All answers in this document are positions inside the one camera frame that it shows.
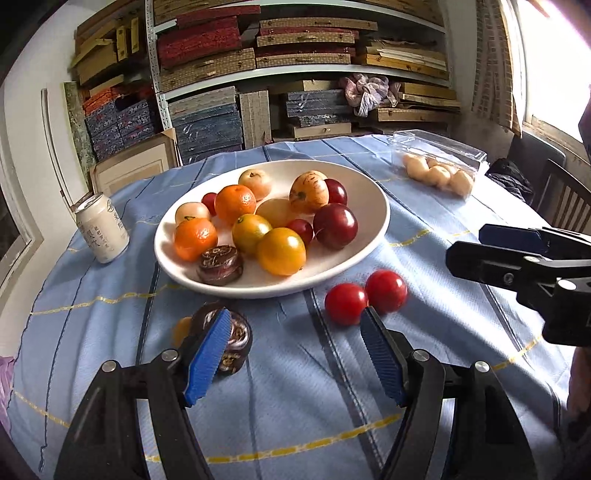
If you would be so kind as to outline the person's right hand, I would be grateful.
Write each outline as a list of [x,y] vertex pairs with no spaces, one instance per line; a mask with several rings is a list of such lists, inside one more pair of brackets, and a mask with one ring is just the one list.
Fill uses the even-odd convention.
[[574,352],[569,381],[567,408],[573,415],[588,410],[591,398],[590,349],[577,347]]

